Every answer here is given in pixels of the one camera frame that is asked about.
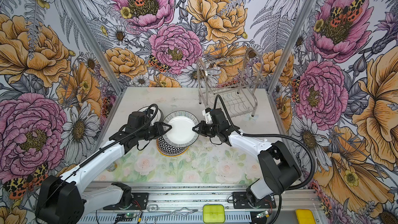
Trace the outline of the large dark rimmed plate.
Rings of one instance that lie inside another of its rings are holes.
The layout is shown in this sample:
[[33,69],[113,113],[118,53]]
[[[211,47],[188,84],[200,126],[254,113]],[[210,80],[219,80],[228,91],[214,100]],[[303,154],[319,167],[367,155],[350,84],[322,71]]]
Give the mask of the large dark rimmed plate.
[[171,125],[163,139],[171,146],[185,148],[196,142],[199,135],[193,128],[199,124],[195,115],[188,111],[175,111],[167,115],[163,122]]

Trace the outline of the black geometric pattern plate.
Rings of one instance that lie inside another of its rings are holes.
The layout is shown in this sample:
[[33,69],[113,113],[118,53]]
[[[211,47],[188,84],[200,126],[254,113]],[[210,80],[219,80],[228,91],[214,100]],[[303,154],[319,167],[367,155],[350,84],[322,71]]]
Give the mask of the black geometric pattern plate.
[[163,137],[157,139],[157,149],[158,151],[167,157],[176,157],[182,155],[188,147],[174,147],[168,144]]

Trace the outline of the metal wire dish rack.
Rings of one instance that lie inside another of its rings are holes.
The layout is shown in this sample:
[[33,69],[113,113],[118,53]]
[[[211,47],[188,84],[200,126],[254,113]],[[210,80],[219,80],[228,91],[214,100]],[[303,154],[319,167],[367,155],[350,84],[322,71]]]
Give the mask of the metal wire dish rack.
[[259,104],[255,92],[265,81],[262,55],[250,47],[242,55],[206,58],[196,63],[199,103],[212,108],[219,95],[231,117],[254,116]]

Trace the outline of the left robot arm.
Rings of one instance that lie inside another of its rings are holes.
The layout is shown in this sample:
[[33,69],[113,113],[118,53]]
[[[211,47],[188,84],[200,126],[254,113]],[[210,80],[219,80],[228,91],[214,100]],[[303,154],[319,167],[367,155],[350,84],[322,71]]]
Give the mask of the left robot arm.
[[172,129],[154,121],[156,112],[132,112],[127,124],[109,138],[93,155],[62,175],[49,176],[40,188],[35,218],[47,224],[76,224],[85,215],[107,206],[128,208],[133,203],[131,188],[112,183],[85,194],[85,189],[106,168],[126,155],[139,141],[156,140]]

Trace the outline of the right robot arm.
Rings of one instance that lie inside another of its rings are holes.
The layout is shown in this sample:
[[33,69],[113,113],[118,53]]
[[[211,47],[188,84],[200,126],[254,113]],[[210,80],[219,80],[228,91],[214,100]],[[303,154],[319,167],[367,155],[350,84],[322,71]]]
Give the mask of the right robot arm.
[[301,177],[299,166],[283,142],[271,143],[266,135],[245,133],[220,108],[207,108],[203,114],[205,120],[192,128],[195,133],[208,138],[217,137],[257,159],[262,176],[246,190],[246,198],[252,206],[265,197],[285,192]]

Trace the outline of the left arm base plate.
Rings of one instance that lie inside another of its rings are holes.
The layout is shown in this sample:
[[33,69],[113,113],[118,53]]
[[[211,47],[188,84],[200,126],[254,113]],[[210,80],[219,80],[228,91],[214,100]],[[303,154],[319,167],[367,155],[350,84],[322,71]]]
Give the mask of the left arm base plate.
[[130,193],[129,195],[122,196],[117,206],[120,209],[143,211],[147,208],[148,198],[148,193]]

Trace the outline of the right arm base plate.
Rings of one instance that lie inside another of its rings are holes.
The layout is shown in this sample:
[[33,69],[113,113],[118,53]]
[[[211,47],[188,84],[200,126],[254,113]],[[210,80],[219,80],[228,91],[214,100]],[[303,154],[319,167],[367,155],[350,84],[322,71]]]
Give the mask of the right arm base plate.
[[229,198],[232,202],[234,209],[249,209],[249,208],[260,208],[260,209],[274,209],[277,207],[273,196],[267,196],[258,203],[250,204],[247,199],[246,193],[244,192],[233,192],[232,197]]

